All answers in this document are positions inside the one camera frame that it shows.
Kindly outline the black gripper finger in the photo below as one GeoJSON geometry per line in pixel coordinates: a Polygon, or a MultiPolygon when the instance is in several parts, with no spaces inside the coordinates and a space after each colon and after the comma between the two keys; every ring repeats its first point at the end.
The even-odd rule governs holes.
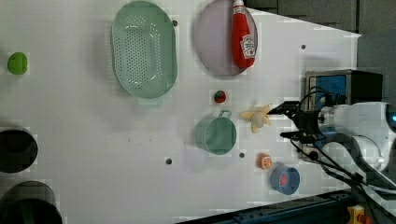
{"type": "Polygon", "coordinates": [[[303,133],[301,131],[294,131],[294,132],[283,132],[280,134],[280,136],[288,139],[300,139],[302,134],[303,133]]]}
{"type": "Polygon", "coordinates": [[[271,109],[268,115],[285,115],[287,117],[295,115],[299,111],[299,101],[285,101],[277,107],[271,109]]]}

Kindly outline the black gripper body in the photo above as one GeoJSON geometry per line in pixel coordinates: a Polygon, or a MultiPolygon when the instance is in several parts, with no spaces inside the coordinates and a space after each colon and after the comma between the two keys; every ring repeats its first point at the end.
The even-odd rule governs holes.
{"type": "Polygon", "coordinates": [[[294,123],[298,131],[293,137],[294,140],[319,140],[321,131],[318,127],[318,114],[316,110],[304,111],[297,107],[294,123]]]}

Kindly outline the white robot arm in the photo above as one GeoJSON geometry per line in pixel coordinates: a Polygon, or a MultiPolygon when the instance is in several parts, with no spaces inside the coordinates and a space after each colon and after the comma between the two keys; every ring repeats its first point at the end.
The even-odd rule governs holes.
{"type": "Polygon", "coordinates": [[[395,106],[384,102],[324,106],[304,111],[297,101],[286,101],[270,110],[285,115],[297,130],[281,136],[320,148],[330,142],[362,158],[371,168],[384,171],[395,147],[395,106]]]}

